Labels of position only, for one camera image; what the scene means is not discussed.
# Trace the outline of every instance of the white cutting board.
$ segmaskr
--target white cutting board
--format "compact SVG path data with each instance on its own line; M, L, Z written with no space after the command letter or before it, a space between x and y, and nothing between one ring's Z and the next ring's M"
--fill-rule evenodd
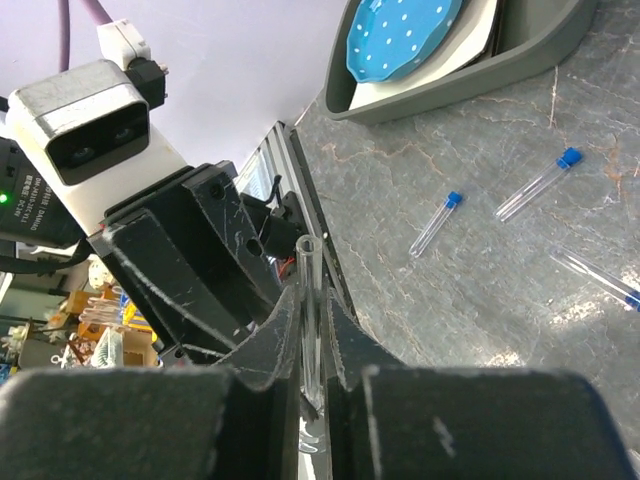
M442 45L410 75L384 83L358 83L349 110L393 97L464 67L486 48L498 0L467 0Z

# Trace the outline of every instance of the blue scalloped plate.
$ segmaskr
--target blue scalloped plate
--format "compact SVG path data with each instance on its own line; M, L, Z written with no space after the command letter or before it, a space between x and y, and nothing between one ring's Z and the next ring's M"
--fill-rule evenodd
M357 82L397 80L438 48L463 0L363 0L347 37Z

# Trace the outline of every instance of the floor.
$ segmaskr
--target floor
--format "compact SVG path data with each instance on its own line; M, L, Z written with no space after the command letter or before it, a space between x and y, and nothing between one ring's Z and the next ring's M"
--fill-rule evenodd
M555 71L374 127L314 105L298 127L367 331L412 365L567 368L640 451L640 321L548 256L564 245L640 286L640 4L603 1ZM574 146L582 164L517 217L494 210ZM418 261L451 190L464 203Z

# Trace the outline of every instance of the tabletop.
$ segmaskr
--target tabletop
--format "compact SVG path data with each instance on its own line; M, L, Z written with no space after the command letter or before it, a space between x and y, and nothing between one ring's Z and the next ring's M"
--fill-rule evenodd
M640 4L603 1L555 70L365 127L318 104L298 126L364 328L411 365L583 374L640 452L640 316L552 261L552 245L640 286ZM495 209L570 147L584 160L516 217ZM408 251L447 193L464 203Z

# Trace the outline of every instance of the screw hole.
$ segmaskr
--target screw hole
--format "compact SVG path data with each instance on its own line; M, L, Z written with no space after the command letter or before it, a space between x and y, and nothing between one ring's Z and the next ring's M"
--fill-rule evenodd
M219 183L211 185L211 196L216 200L222 200L225 197L224 187Z
M259 257L260 255L262 255L262 246L260 245L260 242L258 242L255 238L247 241L246 246L249 253L254 257Z

